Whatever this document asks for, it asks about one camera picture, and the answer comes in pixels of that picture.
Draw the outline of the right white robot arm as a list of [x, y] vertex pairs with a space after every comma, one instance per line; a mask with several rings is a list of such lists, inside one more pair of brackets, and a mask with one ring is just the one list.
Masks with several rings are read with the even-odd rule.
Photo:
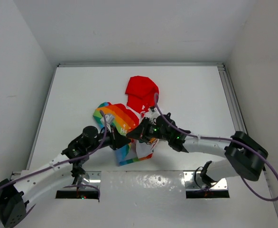
[[268, 152], [246, 133], [236, 131], [232, 138], [224, 140], [207, 136], [192, 136], [190, 131], [178, 128], [170, 114], [158, 116], [154, 120], [145, 117], [126, 136], [141, 143], [160, 139], [177, 152], [200, 152], [220, 156], [221, 161], [208, 161], [200, 169], [197, 181], [202, 187], [223, 178], [240, 176], [249, 181], [258, 181]]

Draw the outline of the rainbow children's hooded jacket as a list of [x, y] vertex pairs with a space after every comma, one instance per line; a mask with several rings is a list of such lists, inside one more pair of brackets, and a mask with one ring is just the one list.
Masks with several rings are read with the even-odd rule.
[[[144, 117], [152, 120], [149, 108], [154, 106], [154, 94], [159, 93], [158, 86], [145, 76], [133, 76], [129, 79], [125, 94], [128, 96], [126, 104], [111, 104], [104, 102], [93, 113], [93, 118], [100, 128], [104, 127], [104, 120], [100, 111], [104, 114], [113, 114], [115, 120], [110, 126], [117, 128], [121, 135], [136, 128]], [[131, 164], [150, 159], [159, 142], [154, 139], [150, 143], [142, 143], [132, 140], [130, 144], [115, 151], [118, 166]]]

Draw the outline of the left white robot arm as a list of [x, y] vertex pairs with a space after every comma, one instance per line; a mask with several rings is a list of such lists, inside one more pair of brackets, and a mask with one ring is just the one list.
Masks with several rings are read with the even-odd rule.
[[6, 228], [15, 227], [33, 209], [39, 199], [56, 194], [74, 185], [85, 173], [82, 165], [97, 150], [110, 147], [117, 150], [131, 143], [115, 127], [87, 126], [60, 154], [38, 170], [14, 180], [0, 182], [0, 221]]

